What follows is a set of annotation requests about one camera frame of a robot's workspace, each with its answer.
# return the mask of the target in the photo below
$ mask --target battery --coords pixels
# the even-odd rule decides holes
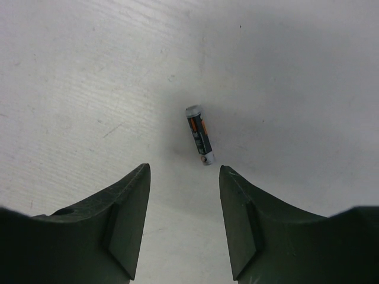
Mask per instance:
[[[199,105],[190,106],[185,110],[192,136],[195,139],[196,147],[201,155],[203,165],[208,166],[215,162],[211,143],[209,142],[208,132],[201,116],[201,107]]]

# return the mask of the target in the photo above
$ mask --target white surface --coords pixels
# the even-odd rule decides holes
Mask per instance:
[[[379,204],[378,1],[1,1],[0,201],[51,214],[149,162],[135,283],[231,283],[218,171]],[[202,104],[218,164],[184,109]]]

